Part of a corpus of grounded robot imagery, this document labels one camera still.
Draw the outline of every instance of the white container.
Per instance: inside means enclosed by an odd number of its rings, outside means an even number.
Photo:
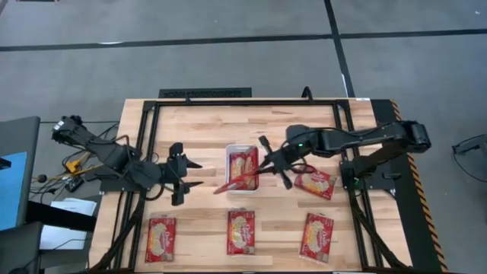
[[[230,180],[230,154],[232,153],[241,153],[250,150],[251,148],[256,148],[255,145],[227,145],[225,148],[225,183],[228,183]],[[257,150],[257,159],[259,159],[259,151]],[[255,190],[228,190],[230,194],[252,194],[255,193],[259,189],[259,181],[257,180],[257,188]]]

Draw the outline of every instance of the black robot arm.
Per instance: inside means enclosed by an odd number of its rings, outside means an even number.
[[[160,184],[159,194],[153,198],[146,198],[147,200],[158,198],[165,188],[173,191],[172,204],[178,206],[184,203],[184,195],[189,193],[190,187],[202,183],[184,183],[181,180],[187,175],[187,168],[201,168],[185,156],[182,143],[175,143],[170,147],[170,156],[166,163],[141,161],[141,155],[130,146],[128,136],[119,138],[126,140],[124,145],[116,142],[119,139],[103,140],[89,132],[79,116],[64,116],[53,128],[53,139],[96,155],[119,179],[138,185],[143,192],[151,189],[156,183]],[[167,187],[167,184],[172,185],[172,189]]]
[[[354,176],[363,177],[373,173],[378,165],[402,153],[422,153],[431,147],[425,126],[413,121],[387,123],[354,132],[293,125],[286,129],[286,138],[287,141],[277,151],[272,151],[265,136],[260,136],[259,140],[268,152],[261,167],[273,164],[272,172],[281,174],[288,189],[292,184],[284,171],[292,170],[294,162],[309,154],[330,158],[347,148],[382,143],[383,147],[374,153],[352,160]]]
[[[284,171],[294,171],[294,162],[304,159],[309,154],[330,158],[342,153],[347,148],[383,144],[382,148],[368,156],[358,156],[351,161],[345,157],[340,162],[342,182],[349,195],[352,214],[369,233],[372,241],[377,245],[389,265],[393,268],[407,269],[407,272],[414,271],[396,258],[374,227],[369,224],[366,215],[357,202],[353,182],[372,174],[378,165],[403,153],[427,151],[431,147],[431,143],[425,127],[417,122],[400,121],[387,123],[373,129],[346,132],[335,128],[309,128],[303,125],[295,125],[286,129],[286,137],[287,141],[277,151],[272,151],[265,136],[259,138],[268,154],[264,157],[264,162],[259,166],[257,173],[279,173],[287,189],[292,187],[292,183]]]

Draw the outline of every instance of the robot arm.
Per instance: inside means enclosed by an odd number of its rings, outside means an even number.
[[[352,160],[355,177],[373,173],[376,167],[392,160],[402,153],[422,153],[431,147],[425,126],[413,121],[387,123],[373,129],[346,132],[335,128],[310,128],[293,125],[286,129],[288,145],[272,151],[265,136],[259,138],[267,150],[261,168],[273,164],[272,172],[279,173],[287,189],[292,183],[285,175],[291,170],[293,163],[312,154],[330,158],[347,148],[383,143],[383,147],[368,156],[360,156]]]
[[[201,168],[191,162],[183,153],[183,144],[175,143],[169,149],[170,157],[166,163],[152,163],[140,161],[140,155],[129,144],[129,137],[124,145],[115,141],[106,141],[89,132],[79,116],[64,116],[53,128],[53,139],[59,143],[80,147],[96,155],[102,164],[108,167],[118,178],[128,180],[140,186],[144,192],[151,189],[156,183],[161,185],[161,191],[153,200],[162,194],[166,184],[172,184],[172,205],[184,203],[184,195],[189,188],[202,182],[184,183],[181,178],[187,175],[187,168]]]

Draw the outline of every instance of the black metal frame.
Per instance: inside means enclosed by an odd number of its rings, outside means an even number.
[[[152,155],[154,152],[154,145],[155,145],[155,137],[156,132],[158,129],[158,120],[159,120],[159,113],[161,107],[180,107],[180,106],[194,106],[194,107],[201,107],[201,106],[331,106],[333,109],[333,115],[336,123],[336,127],[342,129],[342,123],[340,119],[340,108],[343,110],[345,114],[345,119],[347,121],[348,130],[353,130],[353,122],[352,122],[352,114],[350,111],[349,101],[348,100],[316,100],[313,98],[313,95],[308,87],[306,87],[303,91],[301,97],[307,98],[306,100],[303,99],[296,99],[296,100],[178,100],[178,101],[154,101],[154,100],[147,100],[144,102],[142,117],[140,122],[140,127],[138,129],[138,138],[137,138],[137,151],[142,152],[142,140],[145,133],[145,128],[147,125],[147,117],[149,111],[153,110],[153,117],[151,121],[151,129],[149,132],[149,139],[148,139],[148,147],[145,151],[146,155]],[[358,156],[358,149],[354,149],[354,156]],[[347,161],[349,158],[346,154],[346,151],[342,152],[342,159]],[[353,207],[357,205],[355,191],[349,189],[349,202],[350,206]],[[123,220],[122,226],[125,226],[129,219],[129,213],[131,212],[132,208],[132,201],[133,201],[133,192],[129,192],[126,200],[126,204],[123,210]],[[372,209],[370,204],[370,198],[368,196],[367,190],[362,190],[362,202],[364,204],[365,213],[368,220],[368,224],[375,230],[374,225],[374,217],[372,215]],[[360,220],[352,214],[355,235],[358,244],[358,253],[360,256],[361,266],[362,269],[368,267],[368,258],[367,252],[365,249],[364,238],[361,229],[361,222]],[[130,258],[129,258],[129,268],[135,269],[135,259],[137,257],[138,251],[138,242],[140,238],[140,230],[142,227],[142,220],[139,220],[134,227],[134,237],[132,238],[132,246],[130,250]],[[375,243],[373,244],[374,248],[374,258],[376,261],[376,266],[382,267],[382,256],[380,251],[378,250]],[[115,269],[120,268],[121,264],[121,257],[122,257],[123,249],[119,250],[117,257],[115,259]]]

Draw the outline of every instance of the yellow cable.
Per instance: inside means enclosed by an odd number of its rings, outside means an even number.
[[[73,174],[66,174],[66,175],[60,175],[60,176],[56,176],[56,177],[48,177],[47,180],[59,180],[59,179],[62,179],[64,177],[73,177],[73,176],[76,176],[76,175],[81,175],[89,170],[92,170],[92,169],[95,169],[95,168],[98,168],[98,167],[101,167],[103,166],[102,164],[98,164],[96,166],[93,166],[93,167],[89,167],[89,168],[86,168],[84,170],[80,170],[80,171],[76,171],[74,172]]]

